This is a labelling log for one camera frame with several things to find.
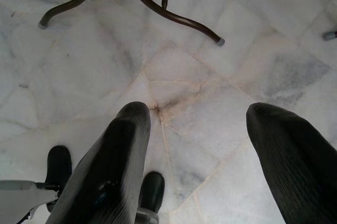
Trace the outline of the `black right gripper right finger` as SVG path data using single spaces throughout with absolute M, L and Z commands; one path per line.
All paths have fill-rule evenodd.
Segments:
M 304 118 L 251 104 L 250 141 L 286 223 L 336 223 L 336 150 Z

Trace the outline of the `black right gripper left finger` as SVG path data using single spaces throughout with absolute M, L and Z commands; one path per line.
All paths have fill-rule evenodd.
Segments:
M 144 103 L 125 105 L 76 166 L 47 223 L 134 223 L 150 129 Z

